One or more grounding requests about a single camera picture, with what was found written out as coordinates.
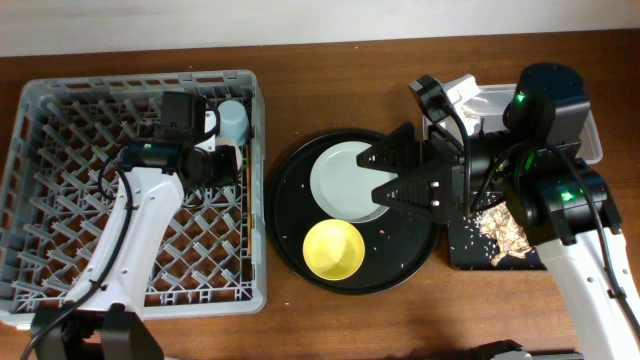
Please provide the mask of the blue plastic cup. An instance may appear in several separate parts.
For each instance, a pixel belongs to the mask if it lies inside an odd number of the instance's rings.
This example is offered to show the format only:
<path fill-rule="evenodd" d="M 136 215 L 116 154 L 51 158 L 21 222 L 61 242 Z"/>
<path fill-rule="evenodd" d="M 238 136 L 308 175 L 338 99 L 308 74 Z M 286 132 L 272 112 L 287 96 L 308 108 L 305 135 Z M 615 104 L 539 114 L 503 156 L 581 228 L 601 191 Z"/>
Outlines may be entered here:
<path fill-rule="evenodd" d="M 244 146 L 250 138 L 250 122 L 244 105 L 236 100 L 226 100 L 218 108 L 220 135 Z"/>

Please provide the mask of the food scraps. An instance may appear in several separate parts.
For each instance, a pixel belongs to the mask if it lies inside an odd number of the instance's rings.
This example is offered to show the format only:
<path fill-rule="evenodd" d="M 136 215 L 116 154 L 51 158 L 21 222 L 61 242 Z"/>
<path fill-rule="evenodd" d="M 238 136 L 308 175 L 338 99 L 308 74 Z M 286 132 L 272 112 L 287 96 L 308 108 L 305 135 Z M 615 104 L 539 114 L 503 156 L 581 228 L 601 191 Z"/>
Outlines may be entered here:
<path fill-rule="evenodd" d="M 494 267 L 505 257 L 524 259 L 532 250 L 524 229 L 515 221 L 504 203 L 482 211 L 476 223 L 480 234 L 492 241 L 490 263 Z"/>

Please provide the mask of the round black serving tray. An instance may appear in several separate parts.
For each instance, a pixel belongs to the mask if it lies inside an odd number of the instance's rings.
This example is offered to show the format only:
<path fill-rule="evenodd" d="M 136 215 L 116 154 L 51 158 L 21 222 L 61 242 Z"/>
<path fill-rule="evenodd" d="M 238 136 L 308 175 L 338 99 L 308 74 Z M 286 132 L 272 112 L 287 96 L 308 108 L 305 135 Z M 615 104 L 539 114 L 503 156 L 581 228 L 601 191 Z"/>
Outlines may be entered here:
<path fill-rule="evenodd" d="M 270 174 L 265 206 L 266 230 L 280 258 L 309 283 L 343 295 L 364 295 L 393 288 L 417 272 L 434 251 L 440 227 L 419 215 L 390 209 L 381 217 L 355 226 L 365 245 L 359 269 L 340 281 L 315 275 L 303 257 L 308 231 L 329 215 L 315 202 L 310 190 L 312 166 L 329 147 L 344 141 L 374 144 L 382 133 L 347 129 L 321 134 L 300 145 Z"/>

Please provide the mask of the black rectangular tray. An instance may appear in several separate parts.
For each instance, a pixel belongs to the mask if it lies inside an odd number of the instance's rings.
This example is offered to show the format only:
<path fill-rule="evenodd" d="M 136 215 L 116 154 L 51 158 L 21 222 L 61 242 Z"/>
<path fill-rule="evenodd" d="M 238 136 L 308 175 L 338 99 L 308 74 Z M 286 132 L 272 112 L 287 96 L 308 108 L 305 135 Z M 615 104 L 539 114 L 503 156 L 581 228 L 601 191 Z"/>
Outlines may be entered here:
<path fill-rule="evenodd" d="M 545 270 L 538 253 L 530 244 L 532 250 L 524 259 L 505 257 L 497 267 L 491 265 L 492 241 L 480 234 L 476 219 L 482 211 L 490 209 L 489 205 L 500 198 L 500 192 L 487 192 L 480 202 L 479 210 L 470 217 L 459 211 L 450 219 L 447 231 L 452 266 L 465 271 Z"/>

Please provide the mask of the light grey plate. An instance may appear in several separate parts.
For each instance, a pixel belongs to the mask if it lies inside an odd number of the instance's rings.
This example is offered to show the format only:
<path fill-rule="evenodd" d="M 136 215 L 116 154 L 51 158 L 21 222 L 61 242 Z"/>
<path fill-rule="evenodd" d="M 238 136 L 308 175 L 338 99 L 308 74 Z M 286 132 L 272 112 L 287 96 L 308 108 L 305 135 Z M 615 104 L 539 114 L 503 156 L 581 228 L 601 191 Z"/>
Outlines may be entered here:
<path fill-rule="evenodd" d="M 397 175 L 357 165 L 356 157 L 370 147 L 362 141 L 339 142 L 326 149 L 313 164 L 311 193 L 330 217 L 366 223 L 388 211 L 388 207 L 373 202 L 372 191 Z"/>

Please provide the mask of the clear plastic waste bin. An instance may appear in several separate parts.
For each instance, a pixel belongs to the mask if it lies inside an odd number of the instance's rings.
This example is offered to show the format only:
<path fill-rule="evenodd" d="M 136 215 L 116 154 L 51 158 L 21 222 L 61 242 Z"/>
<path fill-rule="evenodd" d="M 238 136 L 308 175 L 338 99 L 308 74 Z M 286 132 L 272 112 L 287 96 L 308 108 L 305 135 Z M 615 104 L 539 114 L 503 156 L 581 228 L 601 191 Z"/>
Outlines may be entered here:
<path fill-rule="evenodd" d="M 480 93 L 466 102 L 466 105 L 481 116 L 480 126 L 471 134 L 483 128 L 485 134 L 506 131 L 502 116 L 515 93 L 515 84 L 480 85 Z M 588 114 L 580 134 L 582 145 L 577 156 L 593 165 L 603 158 L 603 150 L 592 113 Z"/>

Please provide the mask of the grey plastic dishwasher rack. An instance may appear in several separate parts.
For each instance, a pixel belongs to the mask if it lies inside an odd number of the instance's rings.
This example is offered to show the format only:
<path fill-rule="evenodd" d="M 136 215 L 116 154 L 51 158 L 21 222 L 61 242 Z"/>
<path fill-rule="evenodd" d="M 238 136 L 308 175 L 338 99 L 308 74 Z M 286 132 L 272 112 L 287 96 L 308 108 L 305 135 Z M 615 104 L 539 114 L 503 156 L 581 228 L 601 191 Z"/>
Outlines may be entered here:
<path fill-rule="evenodd" d="M 265 104 L 248 70 L 41 79 L 20 95 L 1 177 L 1 320 L 29 328 L 63 303 L 87 267 L 112 207 L 112 155 L 155 124 L 165 91 L 241 102 L 253 145 L 252 253 L 246 257 L 244 146 L 232 186 L 189 191 L 160 243 L 145 320 L 252 314 L 267 300 Z"/>

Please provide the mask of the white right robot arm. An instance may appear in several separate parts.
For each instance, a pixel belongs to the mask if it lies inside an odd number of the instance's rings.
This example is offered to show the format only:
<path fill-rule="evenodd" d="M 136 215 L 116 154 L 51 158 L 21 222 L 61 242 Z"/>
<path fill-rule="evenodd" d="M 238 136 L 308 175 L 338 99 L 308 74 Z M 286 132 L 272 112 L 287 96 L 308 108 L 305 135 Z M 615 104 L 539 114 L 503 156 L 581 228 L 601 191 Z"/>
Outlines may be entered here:
<path fill-rule="evenodd" d="M 361 152 L 362 168 L 391 174 L 372 200 L 448 224 L 488 209 L 493 191 L 551 273 L 587 359 L 639 355 L 639 293 L 621 216 L 606 181 L 578 152 L 591 109 L 580 74 L 565 65 L 525 67 L 499 132 L 469 134 L 443 84 L 411 86 L 429 135 L 404 124 Z"/>

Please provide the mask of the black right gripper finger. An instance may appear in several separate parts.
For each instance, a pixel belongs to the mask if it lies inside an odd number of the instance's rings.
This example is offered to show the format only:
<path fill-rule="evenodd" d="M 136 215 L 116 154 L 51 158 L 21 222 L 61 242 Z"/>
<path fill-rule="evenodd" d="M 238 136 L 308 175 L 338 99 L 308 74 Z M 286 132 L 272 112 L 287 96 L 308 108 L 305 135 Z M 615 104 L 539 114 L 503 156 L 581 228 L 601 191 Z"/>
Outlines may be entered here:
<path fill-rule="evenodd" d="M 427 215 L 426 182 L 422 179 L 420 168 L 399 175 L 372 191 L 374 203 L 398 211 Z"/>
<path fill-rule="evenodd" d="M 404 123 L 356 156 L 359 167 L 403 174 L 422 164 L 422 142 L 412 123 Z"/>

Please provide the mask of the pink plastic cup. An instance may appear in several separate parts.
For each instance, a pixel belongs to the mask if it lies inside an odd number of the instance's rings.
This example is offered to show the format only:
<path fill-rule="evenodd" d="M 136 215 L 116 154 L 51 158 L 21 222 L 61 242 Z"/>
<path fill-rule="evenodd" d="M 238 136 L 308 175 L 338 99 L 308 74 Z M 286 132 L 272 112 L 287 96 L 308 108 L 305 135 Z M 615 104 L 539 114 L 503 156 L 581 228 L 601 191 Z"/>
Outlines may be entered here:
<path fill-rule="evenodd" d="M 240 147 L 233 141 L 224 137 L 216 139 L 215 156 L 225 169 L 239 172 L 242 167 L 242 154 Z"/>

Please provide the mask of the yellow bowl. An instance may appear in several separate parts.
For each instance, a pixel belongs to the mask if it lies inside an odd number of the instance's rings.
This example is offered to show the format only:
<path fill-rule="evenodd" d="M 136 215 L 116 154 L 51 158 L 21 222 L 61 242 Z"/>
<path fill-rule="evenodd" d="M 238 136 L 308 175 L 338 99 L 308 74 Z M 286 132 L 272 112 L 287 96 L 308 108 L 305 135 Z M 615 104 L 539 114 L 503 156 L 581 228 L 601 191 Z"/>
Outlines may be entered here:
<path fill-rule="evenodd" d="M 331 282 L 353 276 L 364 263 L 365 242 L 351 223 L 339 219 L 318 222 L 306 233 L 302 255 L 306 266 Z"/>

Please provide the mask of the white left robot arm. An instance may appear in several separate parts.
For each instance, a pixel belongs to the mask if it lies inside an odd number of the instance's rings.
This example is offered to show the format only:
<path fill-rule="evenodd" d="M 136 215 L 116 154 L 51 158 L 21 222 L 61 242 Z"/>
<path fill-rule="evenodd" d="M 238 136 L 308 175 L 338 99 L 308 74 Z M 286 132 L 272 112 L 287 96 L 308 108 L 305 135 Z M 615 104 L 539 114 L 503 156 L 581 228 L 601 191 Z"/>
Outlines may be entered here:
<path fill-rule="evenodd" d="M 98 244 L 59 309 L 37 311 L 21 356 L 40 359 L 161 359 L 142 320 L 164 233 L 188 190 L 231 185 L 242 166 L 233 142 L 151 141 L 125 146 L 118 190 Z"/>

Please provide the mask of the white paper napkin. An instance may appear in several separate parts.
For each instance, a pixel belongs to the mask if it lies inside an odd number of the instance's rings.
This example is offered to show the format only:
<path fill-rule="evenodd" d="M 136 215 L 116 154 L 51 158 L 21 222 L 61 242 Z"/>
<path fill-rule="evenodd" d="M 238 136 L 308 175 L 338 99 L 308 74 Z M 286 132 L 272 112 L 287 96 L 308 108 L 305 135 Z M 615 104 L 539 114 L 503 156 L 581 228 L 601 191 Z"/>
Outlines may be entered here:
<path fill-rule="evenodd" d="M 454 106 L 456 113 L 461 118 L 466 132 L 471 135 L 480 126 L 481 116 L 478 115 L 473 109 L 469 108 L 466 103 L 458 102 Z"/>

